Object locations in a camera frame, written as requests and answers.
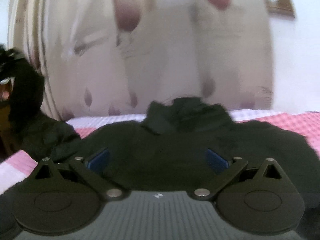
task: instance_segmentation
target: black round disc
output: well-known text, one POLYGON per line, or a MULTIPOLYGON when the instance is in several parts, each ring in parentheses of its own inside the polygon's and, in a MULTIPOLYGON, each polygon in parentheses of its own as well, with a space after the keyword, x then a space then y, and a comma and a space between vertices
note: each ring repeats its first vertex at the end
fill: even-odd
POLYGON ((60 235, 88 224, 99 212, 98 195, 67 180, 39 179, 20 190, 14 202, 16 221, 27 231, 60 235))
POLYGON ((304 203, 295 192, 272 190, 272 183, 240 182, 225 188, 216 207, 231 225, 259 235, 277 235, 295 229, 304 203))

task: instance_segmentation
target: checkered bedsheet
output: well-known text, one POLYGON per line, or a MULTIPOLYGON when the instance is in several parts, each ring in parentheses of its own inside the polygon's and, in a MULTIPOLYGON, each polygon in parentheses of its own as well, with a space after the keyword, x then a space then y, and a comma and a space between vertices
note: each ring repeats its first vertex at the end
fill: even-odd
MULTIPOLYGON (((320 157, 320 113, 308 112, 303 114, 286 114, 267 110, 238 110, 230 115, 236 122, 256 119, 269 122, 282 129, 297 132, 306 137, 309 145, 320 157)), ((84 117, 68 121, 81 138, 86 137, 97 128, 114 122, 136 120, 141 122, 145 115, 122 115, 111 117, 84 117)), ((5 162, 0 164, 0 194, 12 185, 24 180, 36 167, 37 162, 24 151, 18 151, 5 162)))

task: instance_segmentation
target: gray ribbed surface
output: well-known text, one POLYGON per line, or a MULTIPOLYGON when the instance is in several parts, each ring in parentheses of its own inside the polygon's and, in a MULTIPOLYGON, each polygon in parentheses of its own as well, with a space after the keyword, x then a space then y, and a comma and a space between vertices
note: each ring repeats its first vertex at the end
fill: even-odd
POLYGON ((44 237, 22 232, 15 240, 302 240, 294 232, 254 236, 223 221, 209 202, 185 192, 132 192, 106 204, 86 228, 65 236, 44 237))

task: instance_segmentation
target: screw head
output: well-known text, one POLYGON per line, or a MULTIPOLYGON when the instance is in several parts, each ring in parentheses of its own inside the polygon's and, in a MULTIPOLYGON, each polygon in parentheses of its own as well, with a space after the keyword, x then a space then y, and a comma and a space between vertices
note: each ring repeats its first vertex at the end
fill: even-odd
POLYGON ((109 189, 107 191, 107 196, 108 197, 120 197, 122 195, 122 191, 117 188, 109 189))
POLYGON ((207 197, 210 195, 210 191, 206 188, 198 188, 195 190, 195 195, 198 197, 207 197))

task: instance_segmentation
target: white wall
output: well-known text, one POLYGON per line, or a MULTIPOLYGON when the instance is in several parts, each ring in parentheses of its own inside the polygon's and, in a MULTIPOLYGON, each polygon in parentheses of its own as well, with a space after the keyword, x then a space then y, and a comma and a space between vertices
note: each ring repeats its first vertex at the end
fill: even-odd
POLYGON ((272 17, 274 109, 320 111, 320 0, 292 0, 296 19, 272 17))
POLYGON ((0 43, 7 44, 9 0, 0 0, 0 43))

